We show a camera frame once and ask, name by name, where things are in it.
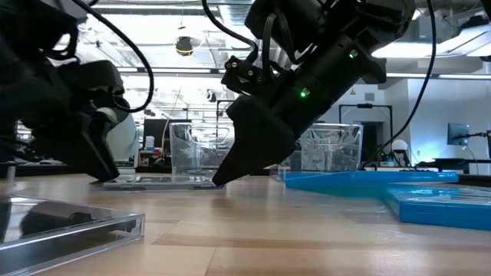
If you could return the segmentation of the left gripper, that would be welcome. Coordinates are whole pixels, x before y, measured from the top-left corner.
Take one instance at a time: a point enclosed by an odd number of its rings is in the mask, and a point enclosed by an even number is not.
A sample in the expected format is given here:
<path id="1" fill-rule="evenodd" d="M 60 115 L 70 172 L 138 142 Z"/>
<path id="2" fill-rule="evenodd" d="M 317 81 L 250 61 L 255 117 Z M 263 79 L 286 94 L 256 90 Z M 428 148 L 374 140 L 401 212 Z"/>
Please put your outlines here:
<path id="1" fill-rule="evenodd" d="M 1 121 L 20 120 L 33 130 L 29 143 L 100 181 L 119 176 L 107 135 L 114 121 L 92 113 L 88 103 L 91 64 L 55 67 L 48 62 L 1 63 Z"/>

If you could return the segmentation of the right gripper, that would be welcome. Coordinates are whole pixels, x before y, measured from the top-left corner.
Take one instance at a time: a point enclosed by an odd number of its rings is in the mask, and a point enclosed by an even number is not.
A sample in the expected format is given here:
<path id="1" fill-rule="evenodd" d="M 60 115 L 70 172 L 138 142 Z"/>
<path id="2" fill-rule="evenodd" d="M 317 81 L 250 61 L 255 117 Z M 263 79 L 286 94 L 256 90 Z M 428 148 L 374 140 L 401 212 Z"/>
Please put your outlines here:
<path id="1" fill-rule="evenodd" d="M 242 95 L 226 113 L 235 142 L 212 178 L 216 186 L 279 164 L 294 150 L 295 134 L 262 100 Z"/>

